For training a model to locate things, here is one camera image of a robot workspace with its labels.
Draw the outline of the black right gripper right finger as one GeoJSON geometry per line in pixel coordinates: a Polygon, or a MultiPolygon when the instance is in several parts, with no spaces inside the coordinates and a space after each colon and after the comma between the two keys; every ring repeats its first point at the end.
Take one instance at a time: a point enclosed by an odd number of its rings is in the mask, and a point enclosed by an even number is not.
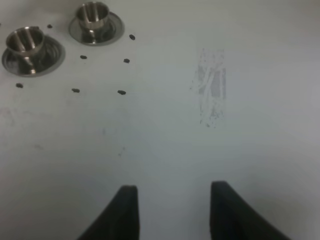
{"type": "Polygon", "coordinates": [[[210,187],[212,240],[287,240],[288,237],[259,215],[226,181],[210,187]]]}

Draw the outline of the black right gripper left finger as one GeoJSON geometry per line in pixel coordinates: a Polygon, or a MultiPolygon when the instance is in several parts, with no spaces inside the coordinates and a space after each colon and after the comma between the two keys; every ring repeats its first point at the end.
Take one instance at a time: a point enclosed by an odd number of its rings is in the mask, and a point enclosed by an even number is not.
{"type": "Polygon", "coordinates": [[[80,240],[138,240],[138,188],[123,185],[80,240]]]}

